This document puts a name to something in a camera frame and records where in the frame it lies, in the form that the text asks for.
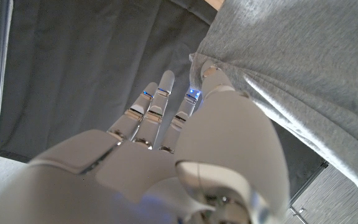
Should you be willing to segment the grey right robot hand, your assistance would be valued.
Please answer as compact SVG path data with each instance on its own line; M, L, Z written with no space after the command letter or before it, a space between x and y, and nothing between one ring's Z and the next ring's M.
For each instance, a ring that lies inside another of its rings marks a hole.
M211 62L165 131L163 74L107 130L32 159L0 193L0 223L281 223L288 169L265 113Z

